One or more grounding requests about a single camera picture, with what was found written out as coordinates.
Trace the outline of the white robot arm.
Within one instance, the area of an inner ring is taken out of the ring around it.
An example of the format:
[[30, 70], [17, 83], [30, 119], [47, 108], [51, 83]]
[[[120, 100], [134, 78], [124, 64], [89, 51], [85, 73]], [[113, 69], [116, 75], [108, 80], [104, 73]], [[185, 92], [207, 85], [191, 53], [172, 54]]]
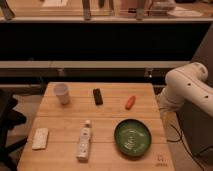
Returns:
[[170, 70], [165, 76], [166, 86], [157, 95], [160, 113], [178, 111], [189, 101], [213, 117], [213, 87], [205, 83], [207, 78], [207, 67], [199, 62]]

